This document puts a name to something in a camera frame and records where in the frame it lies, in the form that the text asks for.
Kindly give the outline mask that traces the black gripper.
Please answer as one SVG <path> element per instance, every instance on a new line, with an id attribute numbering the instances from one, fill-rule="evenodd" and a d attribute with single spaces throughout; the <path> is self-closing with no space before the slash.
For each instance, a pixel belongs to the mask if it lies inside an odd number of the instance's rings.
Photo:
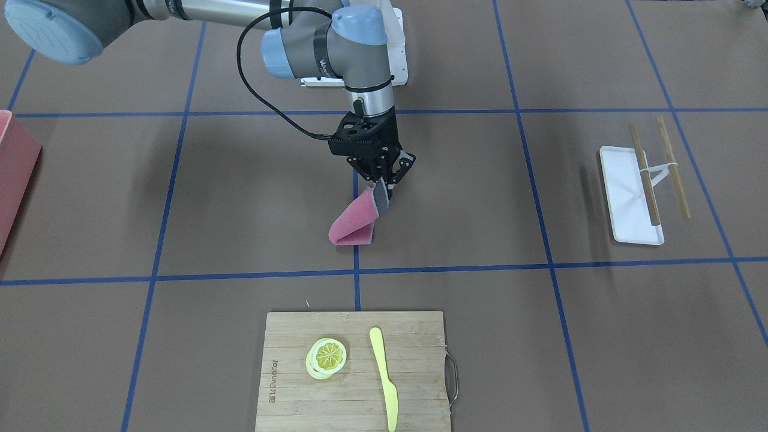
<path id="1" fill-rule="evenodd" d="M 346 112 L 328 145 L 333 155 L 352 162 L 366 181 L 384 182 L 387 191 L 405 178 L 416 159 L 411 153 L 401 152 L 394 109 L 376 116 Z"/>

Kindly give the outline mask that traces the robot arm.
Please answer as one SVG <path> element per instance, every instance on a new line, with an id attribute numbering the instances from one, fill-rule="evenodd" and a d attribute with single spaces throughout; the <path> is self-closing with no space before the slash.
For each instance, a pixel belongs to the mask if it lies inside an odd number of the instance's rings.
<path id="1" fill-rule="evenodd" d="M 378 189 L 392 194 L 415 162 L 396 126 L 389 51 L 403 30 L 389 1 L 8 1 L 4 16 L 45 57 L 82 65 L 129 28 L 145 21 L 219 23 L 237 27 L 241 81 L 247 35 L 262 30 L 260 54 L 280 79 L 340 79 L 349 111 L 334 134 L 307 132 L 328 143 Z"/>

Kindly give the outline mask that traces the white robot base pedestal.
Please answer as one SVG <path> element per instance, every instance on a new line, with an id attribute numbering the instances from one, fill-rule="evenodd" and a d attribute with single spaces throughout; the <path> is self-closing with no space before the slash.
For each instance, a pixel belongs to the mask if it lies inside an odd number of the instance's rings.
<path id="1" fill-rule="evenodd" d="M 389 67 L 394 86 L 405 85 L 409 78 L 406 58 L 406 37 L 403 12 L 390 1 L 351 1 L 351 5 L 370 4 L 382 11 L 388 38 Z"/>

